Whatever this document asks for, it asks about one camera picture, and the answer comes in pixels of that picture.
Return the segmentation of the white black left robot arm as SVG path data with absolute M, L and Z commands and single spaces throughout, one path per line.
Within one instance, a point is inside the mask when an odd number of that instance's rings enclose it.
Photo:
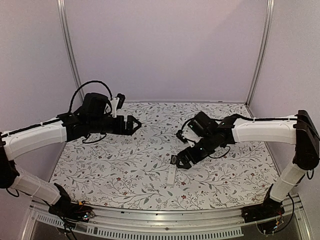
M 15 165 L 14 160 L 28 152 L 58 143 L 67 143 L 90 134 L 133 135 L 141 126 L 134 116 L 119 115 L 123 94 L 109 99 L 100 93 L 87 93 L 75 111 L 57 115 L 48 121 L 6 131 L 0 135 L 0 187 L 15 189 L 54 205 L 63 216 L 74 213 L 62 187 L 43 181 Z

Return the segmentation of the white remote control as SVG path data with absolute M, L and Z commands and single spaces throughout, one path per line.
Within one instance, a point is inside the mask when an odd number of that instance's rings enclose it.
M 176 169 L 177 169 L 176 162 L 177 162 L 177 156 L 172 155 L 169 163 L 167 183 L 166 183 L 169 187 L 173 187 L 175 184 L 175 176 L 176 176 Z

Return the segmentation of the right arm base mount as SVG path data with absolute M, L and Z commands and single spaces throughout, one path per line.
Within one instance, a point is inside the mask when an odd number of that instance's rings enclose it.
M 282 202 L 277 202 L 267 197 L 262 203 L 245 206 L 241 209 L 241 216 L 245 223 L 261 221 L 277 217 L 285 213 Z

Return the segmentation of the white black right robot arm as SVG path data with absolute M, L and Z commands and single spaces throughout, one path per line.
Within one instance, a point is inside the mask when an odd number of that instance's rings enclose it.
M 233 114 L 222 120 L 210 118 L 201 111 L 189 120 L 188 127 L 199 140 L 191 140 L 191 146 L 177 154 L 176 166 L 186 170 L 209 157 L 216 148 L 236 143 L 278 142 L 295 146 L 292 162 L 270 187 L 266 201 L 258 208 L 262 218 L 274 214 L 278 203 L 320 162 L 320 136 L 305 110 L 286 117 L 248 118 Z

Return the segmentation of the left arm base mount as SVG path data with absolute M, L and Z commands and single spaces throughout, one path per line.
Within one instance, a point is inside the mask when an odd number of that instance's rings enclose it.
M 58 217 L 65 218 L 74 222 L 88 222 L 89 219 L 95 216 L 93 208 L 91 206 L 85 205 L 85 201 L 74 203 L 71 197 L 65 191 L 65 189 L 54 183 L 57 187 L 60 198 L 55 204 L 51 204 L 48 212 Z

